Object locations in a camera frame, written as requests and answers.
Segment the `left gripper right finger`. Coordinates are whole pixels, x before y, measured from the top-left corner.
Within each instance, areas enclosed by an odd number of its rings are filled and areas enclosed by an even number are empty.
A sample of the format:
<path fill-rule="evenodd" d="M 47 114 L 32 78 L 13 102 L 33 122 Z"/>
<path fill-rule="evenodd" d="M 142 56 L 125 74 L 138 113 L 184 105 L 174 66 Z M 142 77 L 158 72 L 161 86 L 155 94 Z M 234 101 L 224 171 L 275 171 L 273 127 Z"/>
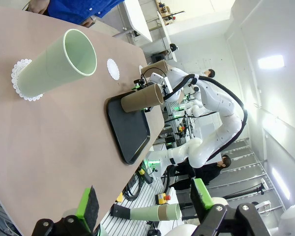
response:
<path fill-rule="evenodd" d="M 193 236 L 217 236 L 220 233 L 233 236 L 270 235 L 253 204 L 243 203 L 237 208 L 215 204 L 200 178 L 191 180 L 190 198 L 200 222 Z"/>

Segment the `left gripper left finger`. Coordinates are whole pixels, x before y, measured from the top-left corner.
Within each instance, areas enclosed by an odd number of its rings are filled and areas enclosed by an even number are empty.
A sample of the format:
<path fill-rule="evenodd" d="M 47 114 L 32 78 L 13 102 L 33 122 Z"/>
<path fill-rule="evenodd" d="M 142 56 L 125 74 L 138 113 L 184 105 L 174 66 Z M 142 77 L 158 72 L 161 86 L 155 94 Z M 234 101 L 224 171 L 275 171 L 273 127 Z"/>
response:
<path fill-rule="evenodd" d="M 33 236 L 93 236 L 98 218 L 99 202 L 94 187 L 86 188 L 75 214 L 58 222 L 40 219 L 33 229 Z"/>

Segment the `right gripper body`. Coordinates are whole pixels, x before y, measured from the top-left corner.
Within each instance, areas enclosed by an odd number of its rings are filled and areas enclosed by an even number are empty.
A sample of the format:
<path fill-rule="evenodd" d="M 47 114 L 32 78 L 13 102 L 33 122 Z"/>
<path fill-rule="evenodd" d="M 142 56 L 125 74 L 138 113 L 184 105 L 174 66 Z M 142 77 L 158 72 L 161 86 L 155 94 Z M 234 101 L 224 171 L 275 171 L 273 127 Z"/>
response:
<path fill-rule="evenodd" d="M 170 84 L 161 85 L 161 91 L 163 94 L 163 100 L 167 100 L 174 95 L 172 86 Z"/>

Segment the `person's left hand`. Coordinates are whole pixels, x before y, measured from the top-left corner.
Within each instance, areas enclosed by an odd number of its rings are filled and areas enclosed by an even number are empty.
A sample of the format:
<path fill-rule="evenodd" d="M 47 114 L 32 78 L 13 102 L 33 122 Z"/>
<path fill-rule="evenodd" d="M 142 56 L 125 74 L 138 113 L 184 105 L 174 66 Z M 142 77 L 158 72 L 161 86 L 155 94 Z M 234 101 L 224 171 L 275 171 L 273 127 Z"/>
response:
<path fill-rule="evenodd" d="M 95 15 L 92 15 L 88 17 L 87 19 L 85 19 L 80 25 L 83 27 L 89 28 L 96 23 L 96 19 L 97 17 Z"/>

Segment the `person's right hand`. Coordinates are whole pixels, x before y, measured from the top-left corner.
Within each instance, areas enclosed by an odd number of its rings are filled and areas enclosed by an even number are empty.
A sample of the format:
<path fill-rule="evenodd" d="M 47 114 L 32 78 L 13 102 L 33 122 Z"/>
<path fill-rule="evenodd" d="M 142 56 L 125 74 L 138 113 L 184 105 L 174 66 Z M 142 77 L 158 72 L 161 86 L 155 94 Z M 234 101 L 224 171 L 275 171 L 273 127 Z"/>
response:
<path fill-rule="evenodd" d="M 49 15 L 47 8 L 50 0 L 30 0 L 27 11 L 42 15 Z"/>

